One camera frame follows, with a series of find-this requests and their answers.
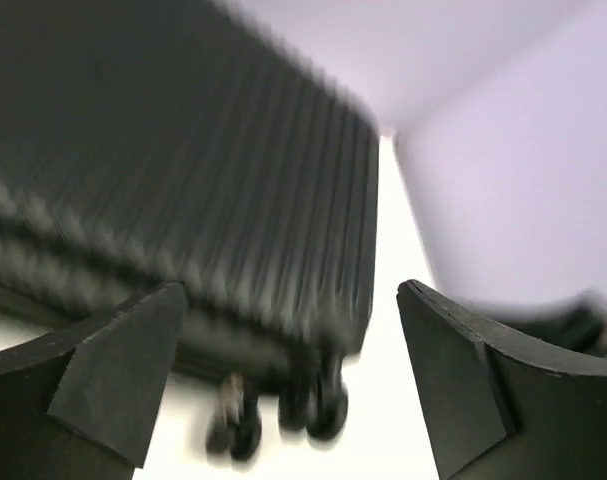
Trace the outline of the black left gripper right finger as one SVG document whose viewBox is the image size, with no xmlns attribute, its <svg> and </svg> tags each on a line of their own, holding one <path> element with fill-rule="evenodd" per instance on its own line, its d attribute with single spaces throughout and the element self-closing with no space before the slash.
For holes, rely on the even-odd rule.
<svg viewBox="0 0 607 480">
<path fill-rule="evenodd" d="M 438 475 L 607 479 L 607 358 L 409 280 L 397 303 Z"/>
</svg>

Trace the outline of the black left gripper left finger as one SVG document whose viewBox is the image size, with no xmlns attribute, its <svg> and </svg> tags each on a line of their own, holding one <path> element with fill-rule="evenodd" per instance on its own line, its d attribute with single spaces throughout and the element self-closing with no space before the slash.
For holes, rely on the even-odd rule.
<svg viewBox="0 0 607 480">
<path fill-rule="evenodd" d="M 132 478 L 186 310 L 170 282 L 0 350 L 0 480 Z"/>
</svg>

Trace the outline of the black hard-shell suitcase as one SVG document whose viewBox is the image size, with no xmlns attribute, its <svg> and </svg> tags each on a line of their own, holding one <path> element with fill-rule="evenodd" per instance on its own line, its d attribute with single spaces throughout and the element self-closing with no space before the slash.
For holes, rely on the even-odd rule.
<svg viewBox="0 0 607 480">
<path fill-rule="evenodd" d="M 212 1 L 0 1 L 0 304 L 57 325 L 183 286 L 179 371 L 334 439 L 372 312 L 379 136 Z"/>
</svg>

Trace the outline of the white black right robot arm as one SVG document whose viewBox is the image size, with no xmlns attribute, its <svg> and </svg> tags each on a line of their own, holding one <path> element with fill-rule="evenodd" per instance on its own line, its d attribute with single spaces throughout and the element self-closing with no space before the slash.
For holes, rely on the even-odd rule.
<svg viewBox="0 0 607 480">
<path fill-rule="evenodd" d="M 585 292 L 570 300 L 497 314 L 496 319 L 552 345 L 607 358 L 607 299 Z"/>
</svg>

